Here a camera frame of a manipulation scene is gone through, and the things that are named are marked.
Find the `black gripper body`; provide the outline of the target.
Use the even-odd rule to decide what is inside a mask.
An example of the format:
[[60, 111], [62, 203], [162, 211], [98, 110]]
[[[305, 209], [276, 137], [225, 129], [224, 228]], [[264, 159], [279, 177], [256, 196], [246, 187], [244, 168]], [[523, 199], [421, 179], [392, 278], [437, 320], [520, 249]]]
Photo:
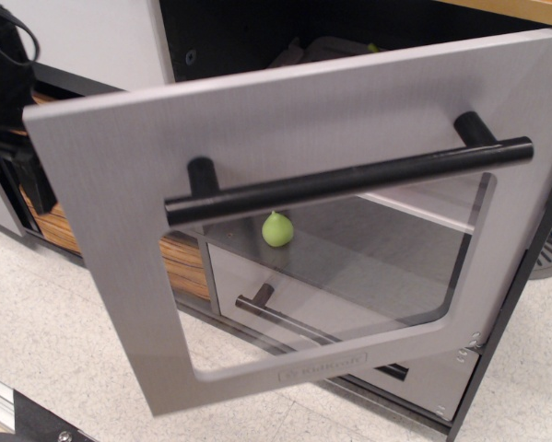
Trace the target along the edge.
[[33, 66], [40, 53], [35, 34], [0, 5], [0, 157], [26, 160], [34, 155], [23, 134], [22, 113], [33, 102]]

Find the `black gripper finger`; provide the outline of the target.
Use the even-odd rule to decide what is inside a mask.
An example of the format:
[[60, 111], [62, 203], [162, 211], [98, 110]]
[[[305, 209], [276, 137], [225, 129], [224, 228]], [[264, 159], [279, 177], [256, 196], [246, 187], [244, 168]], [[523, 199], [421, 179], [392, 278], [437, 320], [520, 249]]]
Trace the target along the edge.
[[15, 171], [37, 214], [50, 213], [57, 199], [36, 154], [26, 151], [18, 153], [15, 156]]

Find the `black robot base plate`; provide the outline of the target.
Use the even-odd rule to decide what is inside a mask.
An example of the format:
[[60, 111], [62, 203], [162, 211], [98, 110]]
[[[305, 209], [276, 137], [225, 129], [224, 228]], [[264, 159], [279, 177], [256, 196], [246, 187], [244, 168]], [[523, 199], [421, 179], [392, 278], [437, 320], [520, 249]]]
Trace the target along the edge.
[[27, 441], [93, 442], [94, 438], [13, 390], [15, 434]]

